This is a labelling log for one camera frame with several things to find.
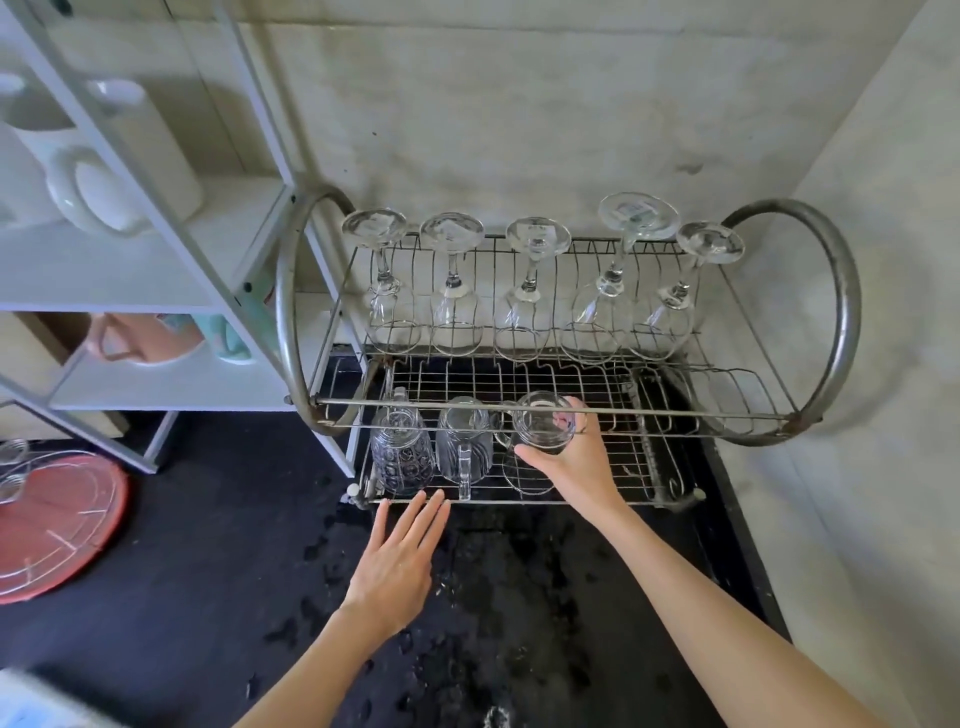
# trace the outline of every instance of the shelf board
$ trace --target shelf board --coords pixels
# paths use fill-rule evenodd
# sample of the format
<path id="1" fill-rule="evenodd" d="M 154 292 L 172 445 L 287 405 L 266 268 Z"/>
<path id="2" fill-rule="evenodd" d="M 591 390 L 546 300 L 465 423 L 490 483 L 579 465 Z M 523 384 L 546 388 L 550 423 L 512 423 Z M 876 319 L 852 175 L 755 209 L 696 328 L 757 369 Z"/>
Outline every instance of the shelf board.
<path id="1" fill-rule="evenodd" d="M 309 374 L 320 354 L 333 301 L 326 294 L 298 293 L 302 366 Z M 206 343 L 180 361 L 157 367 L 106 362 L 78 351 L 50 398 L 61 410 L 292 410 L 283 379 L 259 362 L 239 366 L 218 359 Z"/>
<path id="2" fill-rule="evenodd" d="M 236 291 L 263 262 L 292 204 L 274 178 L 201 181 L 206 200 L 187 227 Z M 203 313 L 215 306 L 158 233 L 103 237 L 60 221 L 0 232 L 0 310 Z"/>

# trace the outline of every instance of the hand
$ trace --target hand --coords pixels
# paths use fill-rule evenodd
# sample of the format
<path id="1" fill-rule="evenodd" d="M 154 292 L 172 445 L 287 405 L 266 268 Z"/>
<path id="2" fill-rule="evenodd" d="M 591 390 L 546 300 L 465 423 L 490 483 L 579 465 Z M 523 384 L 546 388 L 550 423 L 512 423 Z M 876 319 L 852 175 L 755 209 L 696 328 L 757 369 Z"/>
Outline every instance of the hand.
<path id="1" fill-rule="evenodd" d="M 444 533 L 450 503 L 444 502 L 442 490 L 424 507 L 425 502 L 426 493 L 420 491 L 387 538 L 390 501 L 380 501 L 370 542 L 340 607 L 363 615 L 380 643 L 414 620 L 430 591 L 430 558 Z"/>
<path id="2" fill-rule="evenodd" d="M 585 406 L 575 397 L 567 397 L 573 407 Z M 607 448 L 600 437 L 600 423 L 593 413 L 558 412 L 557 420 L 576 419 L 575 434 L 563 452 L 551 455 L 529 445 L 517 445 L 516 454 L 553 482 L 560 495 L 585 519 L 596 525 L 603 514 L 626 506 L 613 485 L 613 473 Z"/>

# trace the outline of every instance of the white pitcher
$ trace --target white pitcher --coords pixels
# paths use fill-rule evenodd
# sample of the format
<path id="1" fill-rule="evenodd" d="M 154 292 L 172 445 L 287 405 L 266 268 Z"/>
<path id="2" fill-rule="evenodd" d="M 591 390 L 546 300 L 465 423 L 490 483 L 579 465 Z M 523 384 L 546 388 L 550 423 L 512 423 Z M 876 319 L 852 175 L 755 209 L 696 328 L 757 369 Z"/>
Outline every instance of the white pitcher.
<path id="1" fill-rule="evenodd" d="M 204 190 L 143 86 L 109 79 L 86 87 L 177 217 L 196 212 Z M 124 183 L 44 90 L 26 86 L 15 94 L 4 121 L 42 165 L 50 197 L 71 223 L 121 237 L 152 228 Z"/>
<path id="2" fill-rule="evenodd" d="M 0 117 L 26 86 L 20 76 L 0 73 Z M 47 193 L 43 168 L 23 142 L 2 124 L 0 159 L 3 160 L 0 164 L 0 230 L 28 228 L 63 219 Z"/>

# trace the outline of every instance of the forearm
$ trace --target forearm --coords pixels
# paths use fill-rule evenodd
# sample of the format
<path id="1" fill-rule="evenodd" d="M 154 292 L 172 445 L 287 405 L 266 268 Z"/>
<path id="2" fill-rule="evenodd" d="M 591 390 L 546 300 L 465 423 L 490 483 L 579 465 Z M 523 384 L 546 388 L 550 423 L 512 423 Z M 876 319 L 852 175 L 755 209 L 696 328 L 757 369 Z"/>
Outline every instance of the forearm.
<path id="1" fill-rule="evenodd" d="M 593 519 L 731 728 L 882 724 L 799 650 L 668 546 L 629 507 Z"/>
<path id="2" fill-rule="evenodd" d="M 353 678 L 383 640 L 357 610 L 333 613 L 309 649 L 235 728 L 324 728 Z"/>

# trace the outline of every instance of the red round plate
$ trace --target red round plate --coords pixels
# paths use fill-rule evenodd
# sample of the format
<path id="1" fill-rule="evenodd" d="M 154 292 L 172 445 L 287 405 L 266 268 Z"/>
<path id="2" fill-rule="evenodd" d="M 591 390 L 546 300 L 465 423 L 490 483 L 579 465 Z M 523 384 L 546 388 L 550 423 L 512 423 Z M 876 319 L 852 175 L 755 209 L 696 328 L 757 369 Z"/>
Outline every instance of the red round plate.
<path id="1" fill-rule="evenodd" d="M 34 461 L 20 497 L 0 505 L 0 604 L 62 584 L 116 530 L 130 485 L 101 455 L 56 453 Z"/>

